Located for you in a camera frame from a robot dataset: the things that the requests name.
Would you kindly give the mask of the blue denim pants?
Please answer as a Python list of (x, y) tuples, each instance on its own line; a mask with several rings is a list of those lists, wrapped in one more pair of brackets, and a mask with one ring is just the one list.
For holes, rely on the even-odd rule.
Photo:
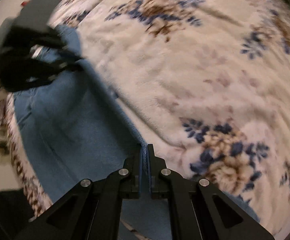
[[(14, 94), (26, 156), (53, 204), (83, 179), (98, 181), (123, 167), (141, 144), (140, 197), (124, 199), (117, 239), (172, 239), (168, 201), (153, 199), (146, 144), (86, 60), (52, 84)], [(192, 165), (196, 179), (223, 155), (205, 149)], [(227, 195), (255, 221), (239, 198)]]

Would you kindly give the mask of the cream floral fleece blanket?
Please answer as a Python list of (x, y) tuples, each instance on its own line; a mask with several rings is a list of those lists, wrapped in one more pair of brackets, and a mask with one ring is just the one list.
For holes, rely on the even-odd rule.
[[(155, 156), (239, 198), (273, 239), (290, 239), (290, 0), (30, 0), (2, 25), (46, 34), (86, 60)], [(11, 238), (53, 205), (26, 156), (14, 94), (0, 138), (22, 185)]]

